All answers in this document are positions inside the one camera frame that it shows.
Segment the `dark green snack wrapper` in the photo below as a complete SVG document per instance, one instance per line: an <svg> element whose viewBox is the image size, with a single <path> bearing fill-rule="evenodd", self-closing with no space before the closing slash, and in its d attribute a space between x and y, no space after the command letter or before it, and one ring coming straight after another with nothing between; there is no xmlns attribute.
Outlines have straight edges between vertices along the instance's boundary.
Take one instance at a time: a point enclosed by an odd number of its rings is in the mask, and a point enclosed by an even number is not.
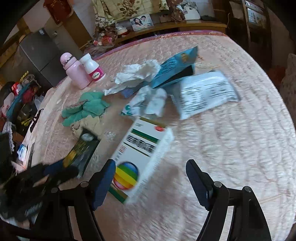
<svg viewBox="0 0 296 241"><path fill-rule="evenodd" d="M87 128L82 128L77 143L63 159L63 167L76 168L77 178L81 178L100 141L97 134Z"/></svg>

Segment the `white medicine box rainbow logo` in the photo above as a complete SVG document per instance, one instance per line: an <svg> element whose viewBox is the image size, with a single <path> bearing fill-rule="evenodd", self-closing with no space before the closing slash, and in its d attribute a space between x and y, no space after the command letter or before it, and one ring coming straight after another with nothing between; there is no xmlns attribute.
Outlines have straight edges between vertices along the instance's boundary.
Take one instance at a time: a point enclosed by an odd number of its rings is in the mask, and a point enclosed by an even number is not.
<svg viewBox="0 0 296 241"><path fill-rule="evenodd" d="M137 118L111 156L116 170L109 192L123 204L135 202L173 140L170 127Z"/></svg>

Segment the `teal green towel rag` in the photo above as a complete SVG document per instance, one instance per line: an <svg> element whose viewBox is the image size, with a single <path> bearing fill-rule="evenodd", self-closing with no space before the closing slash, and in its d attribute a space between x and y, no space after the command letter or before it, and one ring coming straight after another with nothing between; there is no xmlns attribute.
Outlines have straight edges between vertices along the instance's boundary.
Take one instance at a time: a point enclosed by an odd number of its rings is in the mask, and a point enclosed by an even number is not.
<svg viewBox="0 0 296 241"><path fill-rule="evenodd" d="M95 118L104 114L110 104L102 99L103 96L102 92L96 91L83 93L78 102L62 110L62 125L71 126L89 115Z"/></svg>

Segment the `printed plastic wrapper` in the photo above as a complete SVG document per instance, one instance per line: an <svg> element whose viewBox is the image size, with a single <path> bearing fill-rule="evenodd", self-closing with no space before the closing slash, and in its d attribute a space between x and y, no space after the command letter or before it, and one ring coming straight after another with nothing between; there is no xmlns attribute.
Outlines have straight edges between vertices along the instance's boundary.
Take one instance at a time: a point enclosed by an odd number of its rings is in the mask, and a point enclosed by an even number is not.
<svg viewBox="0 0 296 241"><path fill-rule="evenodd" d="M167 97L167 92L163 88L153 89L149 86L144 86L124 106L121 115L131 118L138 118L140 116L145 118L161 117Z"/></svg>

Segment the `white tissue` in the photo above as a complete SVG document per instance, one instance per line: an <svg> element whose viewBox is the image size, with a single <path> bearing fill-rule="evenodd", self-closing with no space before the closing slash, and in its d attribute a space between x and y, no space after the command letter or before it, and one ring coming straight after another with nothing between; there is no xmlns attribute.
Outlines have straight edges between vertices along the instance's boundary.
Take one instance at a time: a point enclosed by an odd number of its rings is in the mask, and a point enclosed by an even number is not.
<svg viewBox="0 0 296 241"><path fill-rule="evenodd" d="M126 88L137 87L142 82L151 82L160 71L157 60L147 60L142 64L125 65L125 68L116 74L114 85L104 89L105 96L118 93Z"/></svg>

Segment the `white printed snack bag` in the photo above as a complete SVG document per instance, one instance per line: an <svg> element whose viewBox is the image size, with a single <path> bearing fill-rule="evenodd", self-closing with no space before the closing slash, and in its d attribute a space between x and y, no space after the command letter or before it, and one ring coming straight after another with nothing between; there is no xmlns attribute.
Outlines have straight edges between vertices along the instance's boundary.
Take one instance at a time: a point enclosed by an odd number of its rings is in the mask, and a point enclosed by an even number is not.
<svg viewBox="0 0 296 241"><path fill-rule="evenodd" d="M181 120L227 102L241 100L234 86L220 71L181 78L168 89L168 93Z"/></svg>

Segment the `blue snack bag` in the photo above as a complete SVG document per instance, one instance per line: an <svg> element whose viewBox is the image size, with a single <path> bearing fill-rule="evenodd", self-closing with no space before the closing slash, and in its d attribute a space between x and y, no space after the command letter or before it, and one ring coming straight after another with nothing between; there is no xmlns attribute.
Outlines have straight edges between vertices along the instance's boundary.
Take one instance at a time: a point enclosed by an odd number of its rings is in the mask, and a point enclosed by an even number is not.
<svg viewBox="0 0 296 241"><path fill-rule="evenodd" d="M179 74L185 68L194 64L197 56L198 47L195 46L191 49L187 49L178 54L175 54L173 57L170 57L163 64L161 64L160 71L149 84L150 87L156 88L163 84L165 81L169 80L171 77Z"/></svg>

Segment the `pink water bottle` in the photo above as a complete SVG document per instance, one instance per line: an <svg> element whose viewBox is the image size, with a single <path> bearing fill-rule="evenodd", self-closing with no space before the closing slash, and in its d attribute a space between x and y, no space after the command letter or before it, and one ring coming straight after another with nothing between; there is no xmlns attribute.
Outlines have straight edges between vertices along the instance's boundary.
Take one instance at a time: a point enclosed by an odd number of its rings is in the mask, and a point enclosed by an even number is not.
<svg viewBox="0 0 296 241"><path fill-rule="evenodd" d="M91 79L86 73L84 66L71 53L63 53L60 57L60 62L67 76L72 80L73 85L79 89L84 89L91 83Z"/></svg>

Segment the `white pill bottle pink label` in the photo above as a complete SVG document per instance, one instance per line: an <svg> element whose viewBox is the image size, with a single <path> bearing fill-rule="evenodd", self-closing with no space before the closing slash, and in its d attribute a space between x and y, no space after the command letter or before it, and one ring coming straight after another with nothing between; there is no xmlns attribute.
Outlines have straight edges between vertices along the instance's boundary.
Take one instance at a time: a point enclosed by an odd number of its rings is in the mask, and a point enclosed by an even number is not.
<svg viewBox="0 0 296 241"><path fill-rule="evenodd" d="M84 66L86 73L91 77L93 82L99 82L105 77L105 72L100 65L92 59L89 53L85 54L79 61Z"/></svg>

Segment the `grey refrigerator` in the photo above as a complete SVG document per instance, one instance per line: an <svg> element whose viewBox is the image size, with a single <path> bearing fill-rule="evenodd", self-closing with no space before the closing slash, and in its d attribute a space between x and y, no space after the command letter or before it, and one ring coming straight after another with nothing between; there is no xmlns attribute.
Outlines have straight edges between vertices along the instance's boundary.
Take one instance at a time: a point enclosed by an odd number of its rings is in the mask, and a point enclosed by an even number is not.
<svg viewBox="0 0 296 241"><path fill-rule="evenodd" d="M56 87L66 77L60 62L61 52L43 28L27 35L19 50L19 69L33 74L44 89Z"/></svg>

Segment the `floral sofa cover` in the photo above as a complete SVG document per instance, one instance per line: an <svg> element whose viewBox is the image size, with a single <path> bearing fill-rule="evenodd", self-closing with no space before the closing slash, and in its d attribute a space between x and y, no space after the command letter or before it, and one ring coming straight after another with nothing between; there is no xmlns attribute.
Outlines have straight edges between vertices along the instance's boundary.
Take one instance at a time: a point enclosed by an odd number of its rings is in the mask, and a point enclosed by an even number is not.
<svg viewBox="0 0 296 241"><path fill-rule="evenodd" d="M296 121L296 55L288 54L285 77L281 81L280 95L295 125Z"/></svg>

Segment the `floral yellow blanket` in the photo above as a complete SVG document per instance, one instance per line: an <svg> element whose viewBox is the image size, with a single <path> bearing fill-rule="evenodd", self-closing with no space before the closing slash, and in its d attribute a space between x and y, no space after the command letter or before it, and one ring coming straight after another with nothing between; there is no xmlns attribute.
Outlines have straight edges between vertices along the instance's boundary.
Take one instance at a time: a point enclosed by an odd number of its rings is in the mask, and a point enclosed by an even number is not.
<svg viewBox="0 0 296 241"><path fill-rule="evenodd" d="M169 10L163 0L97 0L92 1L95 16L108 21L128 20L142 14L154 14Z"/></svg>

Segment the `framed couple photo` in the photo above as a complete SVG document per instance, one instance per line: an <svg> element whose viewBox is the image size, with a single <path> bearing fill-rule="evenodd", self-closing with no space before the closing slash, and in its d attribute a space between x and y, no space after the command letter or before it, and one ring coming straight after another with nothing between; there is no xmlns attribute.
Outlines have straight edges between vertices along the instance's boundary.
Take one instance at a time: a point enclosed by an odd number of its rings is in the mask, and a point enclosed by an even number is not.
<svg viewBox="0 0 296 241"><path fill-rule="evenodd" d="M136 16L135 18L131 18L129 21L135 32L154 26L149 14Z"/></svg>

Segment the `wooden tv cabinet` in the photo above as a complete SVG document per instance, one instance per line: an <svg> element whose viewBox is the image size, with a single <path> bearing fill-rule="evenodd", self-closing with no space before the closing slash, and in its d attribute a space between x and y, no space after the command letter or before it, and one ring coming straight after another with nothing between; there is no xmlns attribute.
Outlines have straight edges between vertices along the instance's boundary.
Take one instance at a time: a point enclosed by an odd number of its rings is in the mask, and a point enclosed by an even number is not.
<svg viewBox="0 0 296 241"><path fill-rule="evenodd" d="M138 36L143 36L146 34L159 32L159 31L171 31L175 30L177 32L184 31L195 31L195 30L211 30L226 33L227 25L221 22L211 22L211 21L201 21L201 20L189 20L184 22L166 22L158 23L152 27L142 29L136 32L130 32L124 37L117 38L114 44L119 44L121 42L133 39Z"/></svg>

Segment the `wooden shelf chair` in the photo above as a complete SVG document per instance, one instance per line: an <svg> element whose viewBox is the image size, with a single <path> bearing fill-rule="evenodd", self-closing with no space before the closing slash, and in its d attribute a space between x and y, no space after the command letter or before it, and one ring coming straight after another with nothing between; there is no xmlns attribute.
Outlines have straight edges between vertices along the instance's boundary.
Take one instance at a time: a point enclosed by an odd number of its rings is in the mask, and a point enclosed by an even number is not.
<svg viewBox="0 0 296 241"><path fill-rule="evenodd" d="M264 70L271 68L272 39L266 7L256 1L229 1L229 7L229 35Z"/></svg>

